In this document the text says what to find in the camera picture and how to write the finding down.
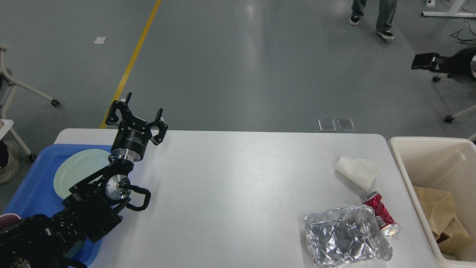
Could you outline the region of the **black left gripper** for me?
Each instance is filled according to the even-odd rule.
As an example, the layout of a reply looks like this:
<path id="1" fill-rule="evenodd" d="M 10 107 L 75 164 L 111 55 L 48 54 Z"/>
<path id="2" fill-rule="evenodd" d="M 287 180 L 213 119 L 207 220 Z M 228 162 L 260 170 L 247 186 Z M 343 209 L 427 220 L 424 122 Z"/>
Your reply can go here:
<path id="1" fill-rule="evenodd" d="M 158 109 L 154 121 L 146 123 L 144 127 L 135 129 L 134 116 L 129 109 L 129 101 L 132 93 L 128 93 L 126 98 L 113 100 L 106 113 L 105 125 L 113 125 L 118 128 L 117 135 L 112 144 L 112 156 L 119 159 L 126 159 L 132 162 L 141 161 L 150 140 L 155 146 L 161 144 L 165 139 L 168 125 L 162 118 L 163 108 Z M 152 135 L 152 129 L 158 129 L 156 135 Z"/>

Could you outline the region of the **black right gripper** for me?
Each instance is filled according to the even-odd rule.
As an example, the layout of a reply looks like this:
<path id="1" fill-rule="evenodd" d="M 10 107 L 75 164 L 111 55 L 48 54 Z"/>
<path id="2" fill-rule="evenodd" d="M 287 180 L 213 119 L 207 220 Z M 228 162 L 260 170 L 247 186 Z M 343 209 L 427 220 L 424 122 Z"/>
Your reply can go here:
<path id="1" fill-rule="evenodd" d="M 474 46 L 464 48 L 448 58 L 435 52 L 420 53 L 414 56 L 411 69 L 448 73 L 447 78 L 457 82 L 474 82 L 476 81 L 475 54 Z"/>

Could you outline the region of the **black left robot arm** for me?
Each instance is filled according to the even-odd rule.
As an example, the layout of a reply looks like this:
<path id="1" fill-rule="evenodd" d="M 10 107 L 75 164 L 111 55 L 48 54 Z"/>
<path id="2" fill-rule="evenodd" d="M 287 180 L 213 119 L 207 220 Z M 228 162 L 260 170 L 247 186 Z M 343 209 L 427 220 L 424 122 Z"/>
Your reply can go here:
<path id="1" fill-rule="evenodd" d="M 67 258 L 78 243 L 96 243 L 122 221 L 122 209 L 145 210 L 150 190 L 133 185 L 129 173 L 141 161 L 149 142 L 163 142 L 168 125 L 157 111 L 155 120 L 147 122 L 132 114 L 129 101 L 114 100 L 105 120 L 118 127 L 112 144 L 109 164 L 69 188 L 64 209 L 52 217 L 43 214 L 22 218 L 1 227 L 1 267 L 12 268 L 25 261 L 33 268 L 85 268 L 86 264 Z"/>

